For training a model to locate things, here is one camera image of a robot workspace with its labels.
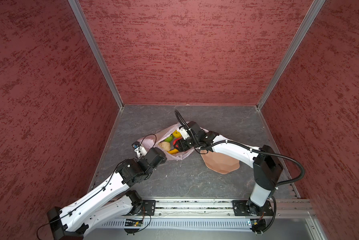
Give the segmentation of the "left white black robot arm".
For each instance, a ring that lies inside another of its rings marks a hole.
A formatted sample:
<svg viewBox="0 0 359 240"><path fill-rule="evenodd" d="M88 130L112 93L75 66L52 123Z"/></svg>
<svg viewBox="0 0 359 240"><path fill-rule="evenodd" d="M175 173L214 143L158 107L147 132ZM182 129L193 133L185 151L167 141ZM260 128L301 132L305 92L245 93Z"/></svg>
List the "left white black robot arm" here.
<svg viewBox="0 0 359 240"><path fill-rule="evenodd" d="M124 215L143 214L143 200L130 188L148 179L153 170L165 163L166 155L151 148L138 159L119 163L112 174L81 199L64 207L54 207L47 213L55 240L82 240L88 233L108 220Z"/></svg>

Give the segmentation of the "pink scalloped bowl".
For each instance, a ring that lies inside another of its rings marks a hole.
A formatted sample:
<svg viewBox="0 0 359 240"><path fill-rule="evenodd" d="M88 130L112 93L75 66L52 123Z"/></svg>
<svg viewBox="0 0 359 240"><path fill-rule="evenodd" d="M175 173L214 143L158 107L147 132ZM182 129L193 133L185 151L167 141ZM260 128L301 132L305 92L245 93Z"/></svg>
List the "pink scalloped bowl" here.
<svg viewBox="0 0 359 240"><path fill-rule="evenodd" d="M205 165L219 174L226 175L240 168L239 160L225 154L203 151L201 156Z"/></svg>

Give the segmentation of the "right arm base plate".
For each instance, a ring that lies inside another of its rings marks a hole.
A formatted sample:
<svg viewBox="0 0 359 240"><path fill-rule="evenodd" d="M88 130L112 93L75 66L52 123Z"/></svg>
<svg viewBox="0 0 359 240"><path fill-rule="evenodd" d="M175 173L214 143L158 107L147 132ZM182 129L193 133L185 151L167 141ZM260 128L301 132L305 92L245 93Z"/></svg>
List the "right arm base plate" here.
<svg viewBox="0 0 359 240"><path fill-rule="evenodd" d="M274 214L270 201L265 201L262 207L247 200L233 200L232 205L235 216L270 217Z"/></svg>

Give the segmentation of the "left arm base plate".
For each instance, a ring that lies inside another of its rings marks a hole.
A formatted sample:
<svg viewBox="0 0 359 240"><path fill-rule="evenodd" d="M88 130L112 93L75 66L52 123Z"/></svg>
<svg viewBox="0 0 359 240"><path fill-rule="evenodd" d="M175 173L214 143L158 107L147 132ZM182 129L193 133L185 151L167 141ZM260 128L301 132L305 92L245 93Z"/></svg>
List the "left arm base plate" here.
<svg viewBox="0 0 359 240"><path fill-rule="evenodd" d="M137 216L153 216L155 212L156 200L143 200L141 208L137 213Z"/></svg>

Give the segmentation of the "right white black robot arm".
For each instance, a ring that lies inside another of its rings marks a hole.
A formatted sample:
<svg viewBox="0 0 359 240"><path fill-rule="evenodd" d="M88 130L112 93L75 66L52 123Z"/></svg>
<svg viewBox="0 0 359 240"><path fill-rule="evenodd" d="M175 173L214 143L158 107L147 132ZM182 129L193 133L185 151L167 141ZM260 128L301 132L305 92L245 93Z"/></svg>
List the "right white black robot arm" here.
<svg viewBox="0 0 359 240"><path fill-rule="evenodd" d="M207 132L196 122L181 121L180 124L177 131L182 137L174 143L174 148L179 152L195 150L214 171L228 165L238 168L240 163L253 170L255 185L246 206L246 211L252 216L262 213L266 201L273 196L279 186L297 182L305 176L302 164L290 157L276 154L267 145L247 146L229 140L216 132ZM291 180L280 181L284 170L280 159L296 164L300 169L299 175Z"/></svg>

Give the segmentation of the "pink plastic bag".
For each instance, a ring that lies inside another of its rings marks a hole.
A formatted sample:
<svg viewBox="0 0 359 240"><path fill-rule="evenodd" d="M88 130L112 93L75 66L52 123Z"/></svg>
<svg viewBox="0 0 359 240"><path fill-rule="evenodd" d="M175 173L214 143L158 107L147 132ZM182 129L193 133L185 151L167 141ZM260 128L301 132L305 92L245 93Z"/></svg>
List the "pink plastic bag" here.
<svg viewBox="0 0 359 240"><path fill-rule="evenodd" d="M159 148L160 150L162 150L168 161L180 161L180 160L184 160L185 158L187 158L190 154L192 154L193 152L195 152L195 149L190 149L186 152L179 152L175 155L171 155L168 154L166 151L164 151L162 148L160 148L158 146L158 144L160 142L163 142L165 138L167 138L168 136L172 135L172 133L177 130L180 126L182 126L180 123L176 123L174 125L171 125L157 133L154 134L148 134L145 137L142 137L140 139L137 140L137 142L140 142L141 145L146 149L146 151L150 150L151 148Z"/></svg>

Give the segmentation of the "red fake strawberry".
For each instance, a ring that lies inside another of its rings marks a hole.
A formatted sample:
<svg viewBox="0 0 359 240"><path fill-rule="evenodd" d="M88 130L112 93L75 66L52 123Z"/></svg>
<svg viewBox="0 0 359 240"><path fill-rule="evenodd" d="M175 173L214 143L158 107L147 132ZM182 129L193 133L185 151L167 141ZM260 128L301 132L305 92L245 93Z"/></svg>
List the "red fake strawberry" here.
<svg viewBox="0 0 359 240"><path fill-rule="evenodd" d="M179 149L180 148L180 141L182 140L183 138L176 138L172 141L172 146L174 149Z"/></svg>

